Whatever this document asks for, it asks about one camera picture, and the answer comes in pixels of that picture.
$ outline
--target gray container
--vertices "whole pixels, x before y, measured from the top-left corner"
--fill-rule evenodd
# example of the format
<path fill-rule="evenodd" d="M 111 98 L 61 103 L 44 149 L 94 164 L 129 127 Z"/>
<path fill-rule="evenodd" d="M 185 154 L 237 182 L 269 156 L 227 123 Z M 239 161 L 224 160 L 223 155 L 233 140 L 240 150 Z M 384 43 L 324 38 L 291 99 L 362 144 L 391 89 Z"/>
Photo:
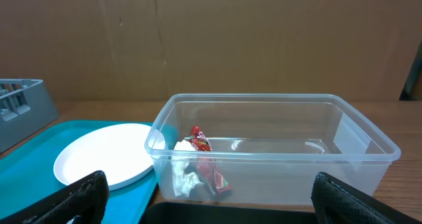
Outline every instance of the gray container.
<path fill-rule="evenodd" d="M 58 116 L 42 80 L 0 79 L 0 153 Z"/>

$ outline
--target black object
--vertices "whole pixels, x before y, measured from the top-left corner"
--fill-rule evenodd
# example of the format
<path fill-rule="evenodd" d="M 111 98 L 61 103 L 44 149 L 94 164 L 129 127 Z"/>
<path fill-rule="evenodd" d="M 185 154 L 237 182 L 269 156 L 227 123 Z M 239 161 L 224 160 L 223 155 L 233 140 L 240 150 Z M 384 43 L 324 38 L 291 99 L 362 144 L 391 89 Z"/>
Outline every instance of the black object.
<path fill-rule="evenodd" d="M 96 171 L 56 193 L 18 211 L 0 224 L 74 224 L 101 223 L 109 189 L 106 175 Z"/>
<path fill-rule="evenodd" d="M 141 224 L 317 224 L 314 213 L 304 211 L 258 210 L 162 202 L 148 208 Z"/>
<path fill-rule="evenodd" d="M 323 172 L 315 178 L 311 198 L 321 224 L 421 223 Z"/>
<path fill-rule="evenodd" d="M 422 42 L 419 44 L 419 48 L 417 49 L 415 59 L 413 60 L 413 64 L 410 68 L 409 74 L 404 84 L 402 93 L 400 94 L 399 100 L 415 101 L 415 100 L 420 99 L 420 98 L 414 98 L 412 96 L 412 91 L 418 81 L 418 78 L 421 76 L 421 72 L 422 72 Z"/>
<path fill-rule="evenodd" d="M 316 176 L 311 198 L 315 213 L 164 202 L 148 208 L 140 223 L 421 223 L 323 172 Z"/>

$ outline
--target wooden table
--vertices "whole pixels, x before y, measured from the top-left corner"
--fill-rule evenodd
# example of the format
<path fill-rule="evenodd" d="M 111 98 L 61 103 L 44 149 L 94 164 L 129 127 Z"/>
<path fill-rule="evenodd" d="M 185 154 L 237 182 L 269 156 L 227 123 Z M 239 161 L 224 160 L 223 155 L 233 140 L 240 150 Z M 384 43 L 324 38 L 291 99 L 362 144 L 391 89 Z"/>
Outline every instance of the wooden table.
<path fill-rule="evenodd" d="M 153 121 L 164 103 L 164 101 L 56 103 L 60 117 L 5 153 L 0 154 L 0 159 L 57 123 L 74 119 Z M 393 162 L 387 170 L 375 192 L 375 198 L 411 217 L 422 220 L 422 101 L 352 102 L 351 104 L 374 122 L 402 150 L 400 160 Z M 163 201 L 164 199 L 157 189 L 152 198 L 152 204 Z M 224 205 L 280 210 L 313 210 L 309 206 Z"/>

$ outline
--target container rim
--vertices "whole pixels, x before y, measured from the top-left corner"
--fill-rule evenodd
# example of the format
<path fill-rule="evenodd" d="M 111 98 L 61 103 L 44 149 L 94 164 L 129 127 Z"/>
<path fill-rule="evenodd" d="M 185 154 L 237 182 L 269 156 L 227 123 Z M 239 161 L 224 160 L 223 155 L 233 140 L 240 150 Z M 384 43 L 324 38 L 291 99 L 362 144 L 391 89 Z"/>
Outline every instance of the container rim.
<path fill-rule="evenodd" d="M 156 141 L 150 141 L 155 130 L 158 129 L 158 123 L 165 116 L 167 110 L 173 107 L 173 101 L 183 97 L 197 98 L 327 98 L 334 99 L 341 103 L 352 113 L 359 116 L 371 129 L 374 130 L 392 149 L 394 152 L 389 154 L 273 154 L 273 153 L 243 153 L 243 152 L 190 152 L 177 150 L 160 150 L 154 149 L 149 144 L 154 145 Z M 209 157 L 220 159 L 253 159 L 253 160 L 272 160 L 272 161 L 396 161 L 400 158 L 401 151 L 399 147 L 391 140 L 383 131 L 381 131 L 366 116 L 351 106 L 348 102 L 333 94 L 175 94 L 164 105 L 158 116 L 154 120 L 151 130 L 146 137 L 144 143 L 145 150 L 154 157 L 160 156 L 183 156 L 183 157 Z"/>

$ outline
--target clear plastic container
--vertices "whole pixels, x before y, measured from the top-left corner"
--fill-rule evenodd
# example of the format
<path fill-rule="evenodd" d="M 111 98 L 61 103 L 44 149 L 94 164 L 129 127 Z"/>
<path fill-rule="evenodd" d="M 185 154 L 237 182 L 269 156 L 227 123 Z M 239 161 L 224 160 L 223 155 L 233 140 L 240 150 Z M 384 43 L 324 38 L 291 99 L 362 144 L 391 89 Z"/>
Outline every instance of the clear plastic container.
<path fill-rule="evenodd" d="M 175 151 L 196 125 L 213 152 Z M 160 133 L 164 136 L 159 141 Z M 157 116 L 145 148 L 166 199 L 176 197 L 171 162 L 213 158 L 232 187 L 223 202 L 312 204 L 319 171 L 372 195 L 400 149 L 370 120 L 328 94 L 179 94 Z"/>

